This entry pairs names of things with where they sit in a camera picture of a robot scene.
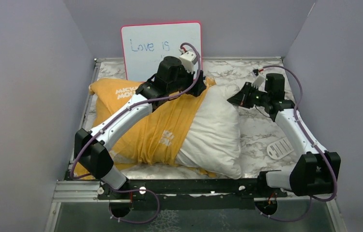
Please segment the white pillow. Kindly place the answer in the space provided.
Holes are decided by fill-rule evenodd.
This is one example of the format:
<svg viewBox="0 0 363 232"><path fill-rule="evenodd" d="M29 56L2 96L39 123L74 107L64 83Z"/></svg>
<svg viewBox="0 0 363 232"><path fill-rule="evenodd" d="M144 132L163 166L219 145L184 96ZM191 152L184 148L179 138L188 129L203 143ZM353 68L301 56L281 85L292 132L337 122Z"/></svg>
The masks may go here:
<svg viewBox="0 0 363 232"><path fill-rule="evenodd" d="M238 179L242 175L240 117L227 100L239 92L235 84L207 89L175 163Z"/></svg>

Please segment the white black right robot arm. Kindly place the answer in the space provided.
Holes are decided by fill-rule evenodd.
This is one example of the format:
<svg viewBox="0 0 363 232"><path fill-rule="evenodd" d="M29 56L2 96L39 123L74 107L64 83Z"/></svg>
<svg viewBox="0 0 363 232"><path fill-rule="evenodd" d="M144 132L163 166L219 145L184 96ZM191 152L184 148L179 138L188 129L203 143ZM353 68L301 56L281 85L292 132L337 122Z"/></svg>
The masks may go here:
<svg viewBox="0 0 363 232"><path fill-rule="evenodd" d="M275 189L284 189L297 196L314 197L320 194L336 195L341 158L328 151L312 135L302 121L292 100L285 99L285 77L269 73L264 90L257 81L246 82L228 102L243 108L261 106L287 137L299 159L290 171L265 171L259 174L256 192L263 197Z"/></svg>

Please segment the blue yellow Mickey pillowcase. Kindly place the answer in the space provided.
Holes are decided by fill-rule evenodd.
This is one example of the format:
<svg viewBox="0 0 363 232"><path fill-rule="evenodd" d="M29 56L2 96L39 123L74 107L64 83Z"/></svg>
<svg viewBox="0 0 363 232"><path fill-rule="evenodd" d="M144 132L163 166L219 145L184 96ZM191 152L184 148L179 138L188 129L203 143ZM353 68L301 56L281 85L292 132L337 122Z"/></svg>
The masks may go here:
<svg viewBox="0 0 363 232"><path fill-rule="evenodd" d="M89 93L97 96L93 126L101 124L125 105L139 85L139 82L111 78L92 83ZM177 154L207 92L204 90L198 97L183 94L138 121L110 151L114 165L120 171L140 163L176 166Z"/></svg>

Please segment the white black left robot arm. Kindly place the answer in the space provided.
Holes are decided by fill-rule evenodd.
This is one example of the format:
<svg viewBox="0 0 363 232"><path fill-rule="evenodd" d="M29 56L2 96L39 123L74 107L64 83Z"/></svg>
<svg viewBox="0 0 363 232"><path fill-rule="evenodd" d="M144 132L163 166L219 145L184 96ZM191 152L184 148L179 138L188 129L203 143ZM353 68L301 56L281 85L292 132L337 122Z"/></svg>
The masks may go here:
<svg viewBox="0 0 363 232"><path fill-rule="evenodd" d="M165 102L182 94L199 96L206 88L200 65L195 54L165 57L157 72L138 86L121 109L89 131L76 132L72 167L81 164L88 175L108 184L114 197L125 197L128 179L115 167L109 151L133 125Z"/></svg>

